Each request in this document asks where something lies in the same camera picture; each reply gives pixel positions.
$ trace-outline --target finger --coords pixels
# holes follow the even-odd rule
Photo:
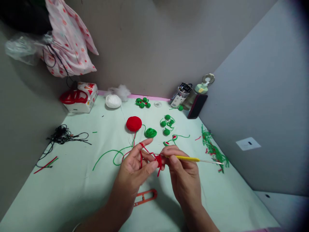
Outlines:
[[[159,163],[158,161],[152,161],[135,172],[136,181],[138,184],[142,185],[147,178],[157,169]]]
[[[147,160],[142,160],[142,167],[144,167],[147,164],[148,164]]]
[[[178,146],[170,145],[170,146],[164,147],[160,153],[162,153],[163,151],[169,150],[169,149],[177,149],[177,150],[179,150]]]
[[[161,170],[164,171],[165,165],[167,164],[169,166],[169,158],[166,158],[165,156],[161,156],[161,161],[162,161],[162,168]]]
[[[174,155],[170,156],[170,166],[179,178],[187,174],[180,160]]]
[[[173,149],[173,148],[163,151],[162,154],[166,158],[169,158],[172,155],[189,157],[182,150],[177,150],[177,149]],[[183,168],[185,168],[185,169],[195,169],[197,167],[197,164],[195,162],[192,162],[192,161],[180,160],[180,162],[182,163]]]
[[[145,160],[148,160],[148,161],[154,161],[154,157],[152,155],[150,155],[148,152],[144,151],[144,150],[141,150],[142,152],[142,157],[145,159]],[[141,161],[141,155],[137,156],[137,160],[138,161]]]
[[[152,142],[153,139],[146,139],[144,141],[142,141],[143,146],[147,146],[148,144],[150,144]],[[136,144],[135,147],[133,147],[133,149],[130,151],[130,153],[128,154],[128,156],[130,157],[137,157],[138,155],[140,156],[139,151],[142,149],[142,145],[141,144]]]
[[[179,150],[179,149],[175,149],[175,148],[170,148],[170,149],[166,149],[166,150],[163,150],[161,152],[161,154],[163,154],[164,156],[168,157],[168,156],[171,156],[171,155],[178,155],[178,156],[186,156],[186,157],[189,157],[186,153],[184,153],[182,150]]]

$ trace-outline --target crochet hook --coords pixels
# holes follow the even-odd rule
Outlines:
[[[224,165],[223,163],[220,162],[214,162],[214,161],[207,161],[207,160],[200,160],[199,158],[194,158],[194,157],[187,157],[187,156],[176,156],[179,160],[187,160],[187,161],[192,161],[192,162],[205,162],[205,163],[215,163],[215,164],[220,164]]]

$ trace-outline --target plastic bag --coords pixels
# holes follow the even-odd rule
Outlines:
[[[5,53],[15,60],[29,65],[37,65],[40,57],[38,50],[52,43],[52,34],[36,36],[27,33],[17,33],[5,43]]]

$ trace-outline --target white yarn ball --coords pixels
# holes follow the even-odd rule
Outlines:
[[[109,108],[118,108],[119,106],[121,106],[121,99],[120,97],[118,97],[117,95],[114,94],[110,94],[107,95],[105,98],[105,104],[109,107]]]

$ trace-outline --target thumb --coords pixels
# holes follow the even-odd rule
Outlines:
[[[182,176],[185,172],[180,160],[174,155],[170,156],[170,165],[178,176]]]
[[[158,161],[152,161],[138,170],[136,172],[138,183],[142,185],[147,180],[147,178],[157,169],[158,165]]]

